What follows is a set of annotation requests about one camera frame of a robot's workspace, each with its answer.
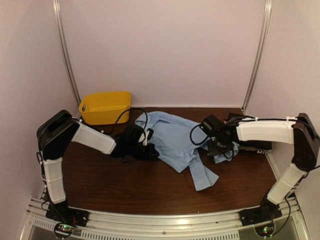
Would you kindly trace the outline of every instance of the white arm segment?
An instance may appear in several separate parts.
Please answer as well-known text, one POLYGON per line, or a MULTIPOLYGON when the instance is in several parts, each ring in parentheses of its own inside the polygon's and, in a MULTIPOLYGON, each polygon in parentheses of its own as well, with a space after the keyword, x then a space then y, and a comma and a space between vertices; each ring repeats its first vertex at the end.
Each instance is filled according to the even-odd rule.
MULTIPOLYGON (((287 117, 287 121, 281 120, 262 120, 258 121, 241 121, 236 127, 236 133, 240 141, 269 141, 294 144, 294 125, 296 117, 287 117)), ((252 118, 244 118, 243 120, 253 120, 252 118)))
POLYGON ((62 157, 43 161, 43 166, 51 201, 54 204, 63 202, 66 200, 66 193, 62 180, 62 157))
MULTIPOLYGON (((294 129, 292 125, 296 122, 292 120, 297 120, 296 117, 287 117, 287 121, 258 121, 257 119, 256 121, 239 123, 239 126, 236 127, 236 132, 240 141, 255 140, 294 144, 294 129)), ((267 195, 267 199, 275 205, 281 203, 288 194, 294 191, 297 183, 306 174, 306 171, 298 169, 294 163, 291 163, 273 185, 267 195)))
POLYGON ((110 154, 115 146, 115 140, 108 135, 98 132, 79 122, 79 128, 74 134, 71 142, 80 143, 90 148, 97 149, 104 154, 110 154))

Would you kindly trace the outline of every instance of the brown tabletop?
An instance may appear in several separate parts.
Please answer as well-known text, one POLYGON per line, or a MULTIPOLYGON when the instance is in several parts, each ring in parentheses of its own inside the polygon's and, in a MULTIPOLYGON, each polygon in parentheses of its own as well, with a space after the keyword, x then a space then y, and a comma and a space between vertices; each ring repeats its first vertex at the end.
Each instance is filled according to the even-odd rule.
MULTIPOLYGON (((201 122, 219 119, 238 108, 145 108, 201 122)), ((140 115, 130 113, 129 123, 140 115)), ((109 131, 110 126, 95 126, 109 131)), ((117 125, 114 134, 123 131, 117 125)), ((219 176, 212 187, 196 192, 189 168, 177 173, 161 160, 121 163, 120 159, 71 143, 62 164, 64 189, 71 207, 123 214, 192 214, 256 206, 276 182, 262 154, 240 151, 231 162, 215 164, 203 149, 203 164, 219 176)))

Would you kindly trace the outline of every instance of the dark wooden table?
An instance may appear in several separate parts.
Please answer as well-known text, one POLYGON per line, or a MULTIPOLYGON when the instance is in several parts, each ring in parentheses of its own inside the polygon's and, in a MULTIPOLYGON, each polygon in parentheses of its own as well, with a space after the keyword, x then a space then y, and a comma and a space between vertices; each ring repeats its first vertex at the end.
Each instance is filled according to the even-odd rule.
MULTIPOLYGON (((219 119, 237 108, 145 108, 201 122, 210 114, 219 119)), ((140 115, 132 112, 129 123, 140 115)), ((123 131, 125 124, 114 133, 123 131)), ((96 126, 109 131, 109 126, 96 126)), ((275 183, 262 154, 240 151, 231 162, 215 164, 199 150, 203 164, 219 176, 212 187, 196 192, 189 168, 181 174, 161 160, 121 163, 120 159, 71 143, 63 158, 63 181, 71 207, 123 214, 193 214, 256 206, 275 183)))

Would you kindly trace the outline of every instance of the yellow plastic bin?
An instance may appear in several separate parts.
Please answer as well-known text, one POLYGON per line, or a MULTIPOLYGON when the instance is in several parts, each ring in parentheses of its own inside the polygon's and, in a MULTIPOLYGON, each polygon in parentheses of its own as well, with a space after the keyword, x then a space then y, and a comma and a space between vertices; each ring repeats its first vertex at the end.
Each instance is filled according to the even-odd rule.
MULTIPOLYGON (((99 92, 87 95, 79 106, 84 121, 90 125, 114 124, 120 114, 130 108, 131 94, 128 91, 99 92)), ((129 111, 118 121, 129 120, 129 111)))

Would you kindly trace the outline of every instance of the vertical metal post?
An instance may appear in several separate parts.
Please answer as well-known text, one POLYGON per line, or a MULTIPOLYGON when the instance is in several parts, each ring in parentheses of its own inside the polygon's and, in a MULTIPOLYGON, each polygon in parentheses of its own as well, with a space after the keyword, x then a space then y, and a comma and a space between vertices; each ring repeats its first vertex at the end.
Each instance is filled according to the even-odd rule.
POLYGON ((66 73, 67 73, 67 76, 68 76, 68 79, 70 82, 73 96, 76 100, 77 105, 79 106, 81 103, 81 98, 79 95, 79 91, 77 88, 74 72, 71 67, 70 57, 69 57, 69 53, 68 53, 66 36, 65 36, 65 32, 64 32, 64 26, 63 26, 62 15, 61 15, 61 10, 60 10, 60 0, 53 0, 53 11, 54 11, 56 27, 58 30, 58 35, 59 35, 59 40, 60 40, 60 45, 61 45, 62 56, 63 56, 63 61, 64 61, 66 73))
POLYGON ((271 11, 272 11, 272 0, 265 0, 265 5, 264 5, 264 13, 263 13, 263 18, 262 18, 262 26, 261 26, 261 32, 260 32, 260 39, 258 43, 258 48, 256 51, 256 56, 255 56, 255 61, 251 73, 251 78, 250 78, 250 83, 245 95, 245 99, 242 105, 242 111, 245 112, 247 110, 255 83, 256 79, 258 76, 258 71, 260 68, 260 63, 262 60, 262 55, 263 51, 265 49, 266 41, 267 41, 267 36, 268 36, 268 31, 269 31, 269 26, 270 26, 270 20, 271 20, 271 11))

